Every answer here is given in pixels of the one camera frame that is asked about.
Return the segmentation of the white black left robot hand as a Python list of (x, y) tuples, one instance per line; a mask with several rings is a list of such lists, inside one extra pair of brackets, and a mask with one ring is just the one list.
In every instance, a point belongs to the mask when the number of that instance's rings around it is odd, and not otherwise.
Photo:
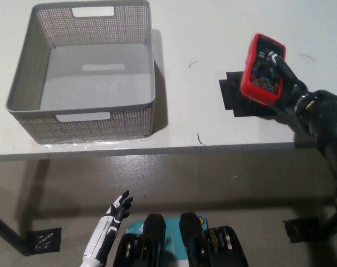
[(133, 197), (129, 190), (122, 193), (102, 216), (86, 246), (82, 257), (82, 266), (106, 266), (108, 254), (117, 237), (118, 230), (130, 213)]

